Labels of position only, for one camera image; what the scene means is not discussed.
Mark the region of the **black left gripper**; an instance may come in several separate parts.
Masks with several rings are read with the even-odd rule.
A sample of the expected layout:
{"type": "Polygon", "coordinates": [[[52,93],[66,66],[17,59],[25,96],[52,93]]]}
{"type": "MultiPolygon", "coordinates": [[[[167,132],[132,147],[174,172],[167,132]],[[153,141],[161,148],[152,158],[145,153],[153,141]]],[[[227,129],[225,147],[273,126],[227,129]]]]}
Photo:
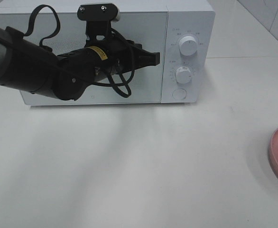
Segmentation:
{"type": "Polygon", "coordinates": [[[148,52],[132,40],[97,41],[57,56],[58,65],[86,83],[99,83],[107,75],[119,75],[160,64],[159,52],[148,52]]]}

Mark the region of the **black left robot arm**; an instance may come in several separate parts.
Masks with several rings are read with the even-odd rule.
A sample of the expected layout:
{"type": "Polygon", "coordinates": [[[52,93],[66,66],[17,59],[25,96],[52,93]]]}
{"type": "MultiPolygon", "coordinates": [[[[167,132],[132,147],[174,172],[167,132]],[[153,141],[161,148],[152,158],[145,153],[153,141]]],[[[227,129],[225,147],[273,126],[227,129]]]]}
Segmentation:
{"type": "Polygon", "coordinates": [[[135,71],[159,63],[158,52],[144,50],[114,29],[102,40],[55,55],[19,30],[0,28],[0,86],[34,95],[76,101],[89,86],[100,86],[127,98],[135,71]]]}

